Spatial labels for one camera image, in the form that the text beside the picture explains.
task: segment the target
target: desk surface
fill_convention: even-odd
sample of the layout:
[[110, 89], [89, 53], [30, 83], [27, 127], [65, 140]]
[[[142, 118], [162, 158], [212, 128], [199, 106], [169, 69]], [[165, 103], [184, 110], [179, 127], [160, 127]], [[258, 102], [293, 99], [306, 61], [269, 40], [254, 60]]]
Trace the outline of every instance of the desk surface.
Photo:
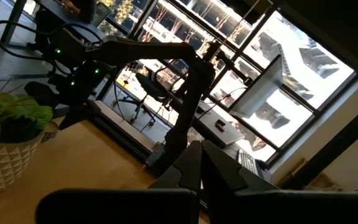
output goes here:
[[[105, 34], [95, 25], [83, 22], [74, 12], [71, 12], [69, 9], [66, 9], [64, 6], [60, 5], [54, 0], [36, 0], [36, 3], [56, 15], [64, 23], [74, 23], [82, 25], [95, 32], [96, 35], [98, 35], [100, 38], [103, 38], [105, 36]], [[89, 42], [98, 41], [98, 39], [87, 30], [84, 30], [79, 27], [74, 27], [73, 29]]]
[[[208, 111], [211, 106], [205, 102], [200, 101], [199, 107], [201, 107], [204, 111]], [[200, 119], [202, 114], [195, 114], [196, 119]], [[221, 120], [226, 123], [224, 130], [225, 132], [220, 132], [218, 128], [215, 127], [215, 123], [217, 120]], [[226, 121], [222, 116], [220, 116], [215, 110], [211, 110], [209, 114], [206, 114], [201, 117], [200, 121], [205, 125], [206, 128], [209, 129], [217, 138], [219, 138], [222, 142], [224, 142], [224, 146], [229, 146], [231, 144], [236, 143], [241, 139], [244, 139], [245, 136], [239, 132], [236, 128], [231, 126], [231, 124]]]
[[23, 176], [0, 193], [0, 223], [34, 223], [40, 199], [62, 188], [145, 189], [154, 178], [141, 166], [91, 123], [78, 123], [42, 143]]
[[[182, 100], [179, 98], [175, 98], [171, 106], [173, 109], [177, 110], [179, 105], [177, 103], [181, 103]], [[204, 110], [207, 111], [211, 107], [207, 103], [200, 101], [199, 106]], [[204, 138], [204, 135], [213, 136], [213, 138], [216, 138], [216, 140], [219, 140], [219, 147], [227, 147], [231, 144], [234, 144], [236, 141], [239, 141], [241, 139], [244, 139], [245, 136], [239, 132], [236, 128], [230, 125], [228, 121], [226, 121], [222, 116], [220, 116], [215, 110], [211, 110], [208, 114], [201, 117], [202, 114], [195, 114], [195, 118], [193, 120], [193, 127], [196, 129], [197, 132], [199, 132]], [[217, 120], [221, 120], [226, 123], [224, 129], [225, 132], [220, 132], [218, 128], [215, 127], [215, 123]], [[214, 139], [207, 139], [213, 142], [215, 145], [218, 145], [217, 141], [214, 141]]]

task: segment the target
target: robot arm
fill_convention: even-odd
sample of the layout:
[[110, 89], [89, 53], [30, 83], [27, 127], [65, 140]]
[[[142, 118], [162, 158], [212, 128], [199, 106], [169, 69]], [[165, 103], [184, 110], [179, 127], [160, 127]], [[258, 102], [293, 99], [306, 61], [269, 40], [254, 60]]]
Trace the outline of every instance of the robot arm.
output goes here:
[[54, 100], [44, 101], [54, 101], [51, 106], [59, 103], [68, 105], [70, 112], [63, 121], [64, 126], [60, 126], [60, 129], [64, 129], [100, 113], [98, 107], [89, 102], [88, 98], [107, 74], [113, 77], [117, 75], [108, 69], [108, 65], [123, 67], [139, 59], [183, 59], [189, 66], [186, 94], [182, 98], [176, 125], [165, 136], [165, 152], [156, 164], [158, 169], [165, 170], [187, 147], [187, 132], [198, 103], [214, 80], [215, 70], [209, 61], [219, 47], [217, 44], [211, 45], [204, 58], [200, 58], [192, 46], [186, 43], [156, 44], [107, 36], [100, 42], [84, 44], [66, 30], [62, 30], [56, 34], [47, 55], [44, 56], [65, 65], [78, 67], [75, 74], [67, 77], [51, 76], [48, 82], [56, 86], [58, 95], [51, 93], [48, 86], [41, 88], [35, 83], [27, 84], [25, 90], [32, 96], [50, 93], [45, 98]]

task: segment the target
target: office chair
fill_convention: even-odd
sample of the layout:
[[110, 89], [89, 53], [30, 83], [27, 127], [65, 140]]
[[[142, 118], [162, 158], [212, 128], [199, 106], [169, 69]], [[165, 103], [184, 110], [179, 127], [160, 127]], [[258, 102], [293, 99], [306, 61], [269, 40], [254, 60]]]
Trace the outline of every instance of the office chair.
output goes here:
[[95, 25], [96, 27], [100, 25], [100, 23], [102, 23], [111, 13], [111, 9], [101, 3], [98, 2], [96, 5], [96, 14], [93, 17], [92, 20], [92, 24]]
[[133, 105], [136, 105], [136, 109], [135, 109], [136, 115], [134, 118], [132, 118], [129, 121], [129, 123], [133, 124], [135, 122], [135, 120], [137, 119], [137, 117], [139, 115], [140, 109], [142, 108], [143, 112], [147, 113], [152, 118], [151, 122], [149, 123], [149, 126], [153, 126], [155, 123], [154, 114], [151, 113], [151, 111], [150, 111], [150, 109], [148, 109], [148, 107], [146, 107], [146, 105], [144, 104], [144, 101], [146, 100], [147, 96], [151, 96], [156, 101], [164, 104], [167, 102], [169, 97], [168, 97], [168, 90], [166, 90], [164, 88], [164, 86], [158, 82], [156, 73], [151, 71], [149, 68], [146, 68], [146, 69], [147, 69], [147, 73], [148, 73], [147, 76], [145, 76], [141, 73], [136, 73], [136, 75], [135, 75], [137, 81], [140, 83], [141, 87], [146, 92], [145, 97], [139, 101], [137, 99], [134, 99], [131, 96], [126, 96], [122, 100], [118, 100], [118, 101], [116, 100], [113, 103], [113, 106], [115, 106], [119, 102], [131, 103]]

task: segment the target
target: white geometric planter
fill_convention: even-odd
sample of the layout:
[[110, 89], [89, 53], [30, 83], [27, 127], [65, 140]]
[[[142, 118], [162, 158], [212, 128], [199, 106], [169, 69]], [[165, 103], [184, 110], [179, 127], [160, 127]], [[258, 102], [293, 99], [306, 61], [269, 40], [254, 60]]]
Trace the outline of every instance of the white geometric planter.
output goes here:
[[0, 143], [0, 191], [5, 190], [22, 175], [42, 136], [44, 132], [27, 142]]

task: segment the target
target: red object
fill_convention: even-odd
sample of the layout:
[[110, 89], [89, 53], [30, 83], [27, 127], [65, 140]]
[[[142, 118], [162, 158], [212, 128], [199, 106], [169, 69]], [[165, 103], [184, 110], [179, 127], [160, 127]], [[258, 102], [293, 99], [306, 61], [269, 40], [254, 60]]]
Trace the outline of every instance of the red object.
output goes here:
[[224, 132], [224, 128], [220, 125], [220, 124], [218, 124], [218, 123], [215, 123], [215, 127], [218, 129], [218, 130], [220, 130], [220, 132]]

